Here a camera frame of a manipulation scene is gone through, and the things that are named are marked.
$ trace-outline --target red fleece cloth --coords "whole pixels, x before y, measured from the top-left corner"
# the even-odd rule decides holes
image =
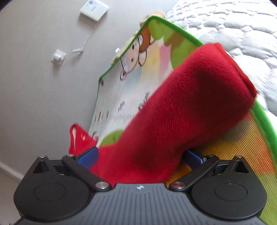
[[[116,143],[99,148],[90,171],[112,186],[165,182],[184,151],[234,127],[256,94],[221,44],[205,44],[169,75]]]
[[[78,124],[72,124],[69,129],[69,154],[79,155],[85,150],[96,146],[97,142]]]

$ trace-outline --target cartoon character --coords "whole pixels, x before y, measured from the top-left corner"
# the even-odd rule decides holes
[[[120,73],[120,80],[126,79],[127,75],[131,73],[138,66],[143,66],[147,57],[147,48],[154,42],[150,35],[149,27],[146,25],[141,31],[140,35],[131,44],[131,47],[120,58],[122,71]]]

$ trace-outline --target white quilted mattress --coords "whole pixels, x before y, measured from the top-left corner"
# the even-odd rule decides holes
[[[277,131],[277,7],[269,0],[179,0],[166,19],[204,43],[223,45]]]

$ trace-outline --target gray wall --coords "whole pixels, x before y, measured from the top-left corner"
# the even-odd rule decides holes
[[[110,8],[95,22],[79,15],[86,0],[12,0],[0,12],[0,162],[25,174],[38,155],[58,159],[68,151],[74,122],[89,129],[98,78],[115,49],[154,10],[177,0],[103,0]],[[67,53],[60,67],[56,49]]]

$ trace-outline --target metal screw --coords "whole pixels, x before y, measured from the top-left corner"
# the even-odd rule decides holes
[[[96,183],[95,185],[98,189],[107,189],[109,187],[109,184],[107,182],[101,181]]]
[[[183,182],[178,182],[175,181],[171,184],[171,187],[175,188],[175,189],[182,189],[184,188],[186,185]]]

